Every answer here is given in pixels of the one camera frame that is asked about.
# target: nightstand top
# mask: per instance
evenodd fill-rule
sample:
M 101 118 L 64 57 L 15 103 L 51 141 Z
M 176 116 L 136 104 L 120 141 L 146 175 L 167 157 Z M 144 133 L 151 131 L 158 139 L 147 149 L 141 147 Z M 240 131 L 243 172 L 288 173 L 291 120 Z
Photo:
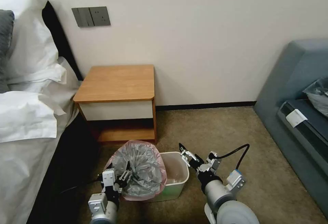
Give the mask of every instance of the nightstand top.
M 153 65 L 93 66 L 73 100 L 77 103 L 152 100 Z

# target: beige carpet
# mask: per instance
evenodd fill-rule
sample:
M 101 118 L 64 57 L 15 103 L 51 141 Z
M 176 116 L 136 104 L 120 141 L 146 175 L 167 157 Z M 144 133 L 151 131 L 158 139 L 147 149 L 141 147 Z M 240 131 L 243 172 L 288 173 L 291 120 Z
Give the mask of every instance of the beige carpet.
M 248 205 L 265 223 L 328 223 L 313 199 L 274 143 L 251 107 L 162 111 L 157 113 L 160 152 L 178 151 L 178 143 L 206 158 L 212 151 L 220 155 L 249 143 L 240 171 L 247 184 L 237 199 Z M 95 175 L 115 151 L 103 148 Z M 223 159 L 218 175 L 226 178 L 240 157 Z M 79 223 L 89 223 L 87 200 L 100 192 L 98 184 L 80 189 L 85 195 Z M 193 171 L 176 200 L 140 203 L 121 201 L 118 224 L 125 223 L 208 223 L 204 214 L 205 196 Z

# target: gray plastic bag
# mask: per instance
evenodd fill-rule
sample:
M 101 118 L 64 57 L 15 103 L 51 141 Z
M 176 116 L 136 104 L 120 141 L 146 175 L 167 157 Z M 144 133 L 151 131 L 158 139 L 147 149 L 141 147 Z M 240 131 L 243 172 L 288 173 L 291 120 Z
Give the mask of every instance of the gray plastic bag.
M 328 78 L 321 78 L 304 91 L 311 101 L 312 105 L 328 117 Z
M 105 168 L 113 163 L 115 173 L 120 175 L 130 161 L 132 176 L 122 196 L 129 201 L 143 201 L 160 194 L 167 180 L 161 154 L 157 148 L 139 140 L 129 140 L 109 159 Z

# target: gray sofa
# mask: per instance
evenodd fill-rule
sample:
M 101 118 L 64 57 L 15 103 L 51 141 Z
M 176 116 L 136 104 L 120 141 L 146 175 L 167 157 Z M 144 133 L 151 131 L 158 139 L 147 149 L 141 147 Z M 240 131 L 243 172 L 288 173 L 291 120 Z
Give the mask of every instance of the gray sofa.
M 328 119 L 302 91 L 328 76 L 328 39 L 296 40 L 283 50 L 254 110 L 309 194 L 328 218 Z M 286 116 L 299 109 L 308 120 L 292 127 Z

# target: white pillow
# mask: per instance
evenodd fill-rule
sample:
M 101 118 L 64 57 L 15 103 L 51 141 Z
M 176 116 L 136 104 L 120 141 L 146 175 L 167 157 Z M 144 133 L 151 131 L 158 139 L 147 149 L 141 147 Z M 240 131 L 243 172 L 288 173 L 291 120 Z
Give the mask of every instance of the white pillow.
M 0 94 L 0 143 L 23 139 L 56 138 L 62 108 L 39 93 L 10 91 Z
M 42 19 L 42 9 L 47 1 L 0 0 L 0 9 L 12 10 L 15 15 L 6 70 L 8 84 L 44 78 L 58 80 L 65 72 L 57 62 L 58 50 Z

